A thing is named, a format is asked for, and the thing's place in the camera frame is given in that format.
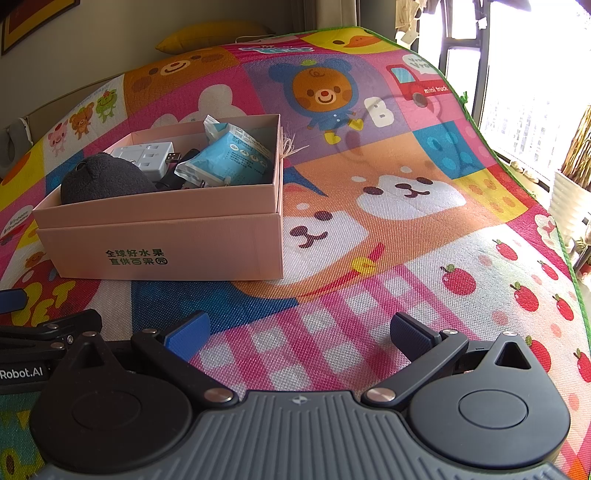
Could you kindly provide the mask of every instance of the white power adapter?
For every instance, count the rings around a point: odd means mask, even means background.
[[[160,142],[119,147],[114,149],[111,155],[133,163],[151,181],[159,181],[168,170],[166,157],[172,152],[172,142]]]

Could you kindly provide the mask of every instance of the pink cardboard box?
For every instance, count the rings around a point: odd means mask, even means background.
[[[37,234],[66,278],[276,280],[283,277],[282,135],[279,115],[230,119],[275,152],[272,182],[145,193],[61,204],[60,187],[35,209]],[[207,146],[203,123],[130,133],[105,151],[171,141]]]

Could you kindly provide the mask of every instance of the cartoon pig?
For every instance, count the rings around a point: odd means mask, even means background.
[[[55,153],[56,156],[59,152],[66,151],[66,149],[64,148],[64,143],[66,142],[67,126],[67,122],[60,122],[53,129],[53,132],[49,132],[49,134],[47,135],[47,139],[49,140],[51,149],[53,150],[53,153]]]

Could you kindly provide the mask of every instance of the yellow pillow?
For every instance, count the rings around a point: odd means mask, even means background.
[[[259,37],[269,34],[272,34],[272,31],[264,25],[244,20],[198,23],[169,35],[156,45],[156,50],[178,55],[200,48],[234,43],[238,37]]]

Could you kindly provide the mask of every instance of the bed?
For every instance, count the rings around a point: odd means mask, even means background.
[[[262,113],[280,113],[285,134],[306,147],[284,161],[282,280],[57,275],[31,210],[80,160],[132,131]],[[514,330],[570,410],[558,467],[589,476],[589,324],[556,223],[496,158],[439,72],[370,31],[211,47],[108,81],[2,181],[0,228],[0,287],[29,297],[0,325],[94,308],[114,340],[202,309],[212,337],[191,363],[240,395],[359,394],[408,362],[389,339],[396,312],[471,339]],[[4,480],[43,463],[27,426],[36,398],[0,397]]]

